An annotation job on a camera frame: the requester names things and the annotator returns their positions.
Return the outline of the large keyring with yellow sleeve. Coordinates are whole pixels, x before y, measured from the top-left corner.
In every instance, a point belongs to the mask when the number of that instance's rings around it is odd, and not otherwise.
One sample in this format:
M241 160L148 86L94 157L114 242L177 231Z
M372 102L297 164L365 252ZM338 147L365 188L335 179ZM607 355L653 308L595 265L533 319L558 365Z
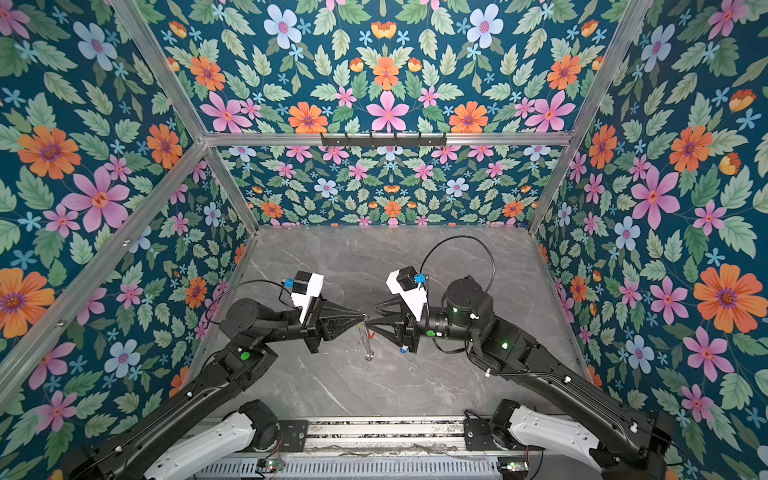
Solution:
M365 352L365 360L371 362L374 358L374 352L371 346L370 332L364 322L358 324L360 342Z

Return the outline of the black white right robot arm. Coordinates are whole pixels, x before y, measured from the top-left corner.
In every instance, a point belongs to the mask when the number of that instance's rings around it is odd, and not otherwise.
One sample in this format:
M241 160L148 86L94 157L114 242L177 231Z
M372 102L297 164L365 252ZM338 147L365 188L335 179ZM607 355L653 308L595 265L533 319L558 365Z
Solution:
M493 297L472 277L453 281L442 303L428 303L421 274L388 279L391 300L377 305L367 328L414 353L423 337L461 341L488 377L528 388L562 411L538 413L504 401L489 422L497 442L539 447L598 471L604 479L663 479L674 421L617 400L558 360L543 344L494 312Z

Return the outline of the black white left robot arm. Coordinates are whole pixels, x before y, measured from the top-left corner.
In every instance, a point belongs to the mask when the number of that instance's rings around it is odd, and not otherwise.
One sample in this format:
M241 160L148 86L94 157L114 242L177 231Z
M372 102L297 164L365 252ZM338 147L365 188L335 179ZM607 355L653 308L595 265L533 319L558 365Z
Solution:
M253 386L274 364L275 342L302 340L311 352L364 320L363 313L323 297L306 307L275 311L252 299L233 303L220 324L228 339L210 363L144 419L99 444L68 453L65 479L184 478L231 452L275 440L277 418L251 401L217 427L184 437L210 413Z

